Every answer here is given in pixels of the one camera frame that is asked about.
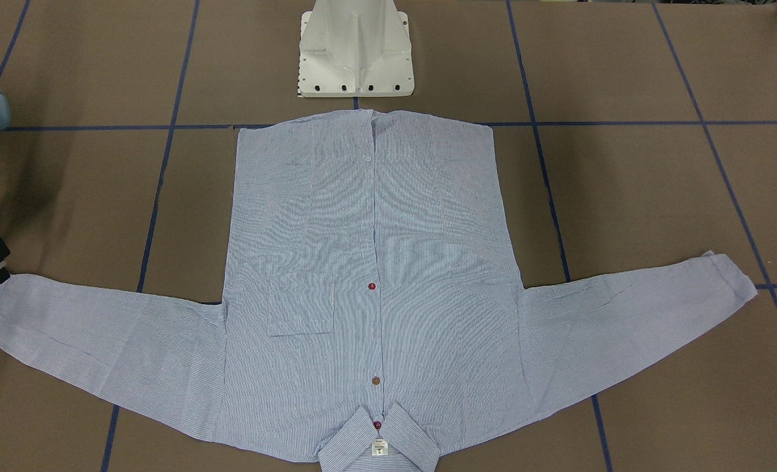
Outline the light blue striped shirt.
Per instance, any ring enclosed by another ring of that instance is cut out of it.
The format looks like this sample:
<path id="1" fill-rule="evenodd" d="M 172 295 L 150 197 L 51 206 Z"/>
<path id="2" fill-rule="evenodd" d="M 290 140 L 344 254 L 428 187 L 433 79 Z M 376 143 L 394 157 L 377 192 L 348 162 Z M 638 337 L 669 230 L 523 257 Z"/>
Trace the light blue striped shirt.
<path id="1" fill-rule="evenodd" d="M 433 471 L 756 295 L 712 251 L 525 288 L 491 128 L 332 111 L 239 131 L 220 302 L 13 275 L 0 348 L 201 441 L 323 471 Z"/>

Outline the white central pedestal column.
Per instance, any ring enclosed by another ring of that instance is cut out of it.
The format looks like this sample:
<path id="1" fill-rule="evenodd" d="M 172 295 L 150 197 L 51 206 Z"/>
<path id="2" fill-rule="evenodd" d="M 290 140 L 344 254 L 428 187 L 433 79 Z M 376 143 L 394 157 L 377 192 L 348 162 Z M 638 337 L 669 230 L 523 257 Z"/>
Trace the white central pedestal column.
<path id="1" fill-rule="evenodd" d="M 393 1 L 317 1 L 300 18 L 301 98 L 405 98 L 415 89 L 409 18 Z"/>

